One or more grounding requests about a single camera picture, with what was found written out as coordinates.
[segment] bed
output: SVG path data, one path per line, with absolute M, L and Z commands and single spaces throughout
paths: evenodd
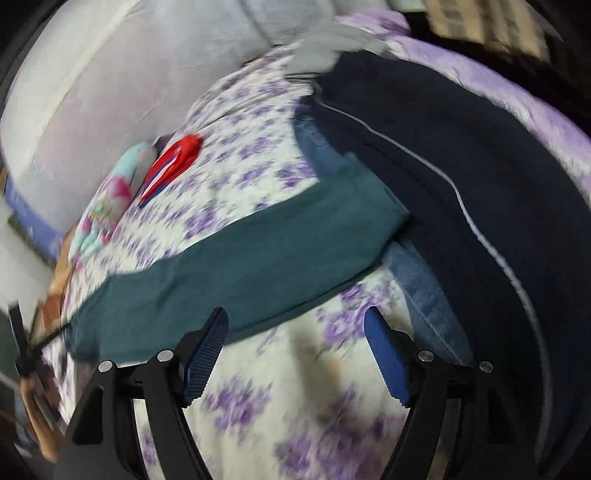
M 7 202 L 54 259 L 117 158 L 170 133 L 213 82 L 335 12 L 387 7 L 385 0 L 40 3 L 2 79 L 0 147 Z
M 429 66 L 509 110 L 591 202 L 591 141 L 562 114 L 487 68 L 408 37 L 396 12 L 339 21 L 373 31 L 395 57 Z M 109 275 L 148 268 L 317 181 L 290 124 L 310 90 L 283 79 L 297 46 L 277 47 L 226 76 L 190 108 L 170 142 L 199 133 L 198 159 L 146 208 L 136 200 L 110 244 L 75 272 L 64 320 Z M 379 478 L 407 411 L 388 395 L 365 341 L 362 319 L 371 305 L 412 336 L 400 286 L 381 267 L 322 306 L 222 350 L 204 396 L 186 410 L 214 478 Z M 72 361 L 60 341 L 45 353 L 69 419 L 94 366 Z M 136 417 L 150 478 L 163 478 L 142 401 Z

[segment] metal screw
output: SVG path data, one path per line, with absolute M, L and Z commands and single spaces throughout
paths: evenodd
M 156 358 L 159 362 L 168 362 L 172 357 L 174 357 L 174 353 L 171 350 L 162 350 Z
M 495 369 L 495 367 L 493 367 L 492 363 L 490 363 L 490 362 L 480 362 L 480 370 L 482 370 L 484 373 L 489 374 L 494 369 Z
M 431 350 L 421 350 L 418 353 L 418 359 L 421 362 L 433 362 L 435 360 L 435 354 Z
M 111 370 L 111 368 L 113 368 L 113 362 L 111 360 L 104 360 L 99 363 L 99 372 L 105 373 Z

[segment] red object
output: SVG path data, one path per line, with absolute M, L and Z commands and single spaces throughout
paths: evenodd
M 148 203 L 195 161 L 201 150 L 203 139 L 198 135 L 187 135 L 173 143 L 148 170 L 144 185 L 147 186 L 140 198 L 140 206 Z

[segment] clothes pile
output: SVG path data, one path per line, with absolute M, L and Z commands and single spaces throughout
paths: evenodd
M 417 346 L 455 364 L 491 362 L 541 470 L 559 468 L 591 424 L 591 211 L 577 185 L 510 108 L 397 58 L 367 30 L 318 26 L 284 74 L 310 86 L 291 125 L 318 182 L 109 277 L 72 316 L 68 351 L 140 361 L 201 328 L 216 306 L 235 342 L 384 265 Z M 202 123 L 218 118 L 206 110 Z

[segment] blue gripper pad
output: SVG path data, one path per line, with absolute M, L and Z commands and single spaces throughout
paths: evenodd
M 394 346 L 392 329 L 376 307 L 370 307 L 365 312 L 363 324 L 365 336 L 390 395 L 409 408 L 412 395 L 408 386 L 408 368 L 403 360 L 404 355 L 400 355 Z
M 182 395 L 187 405 L 203 395 L 205 385 L 228 336 L 228 314 L 224 309 L 215 308 L 203 328 L 192 333 L 195 333 L 195 338 L 199 340 L 189 361 L 183 365 Z

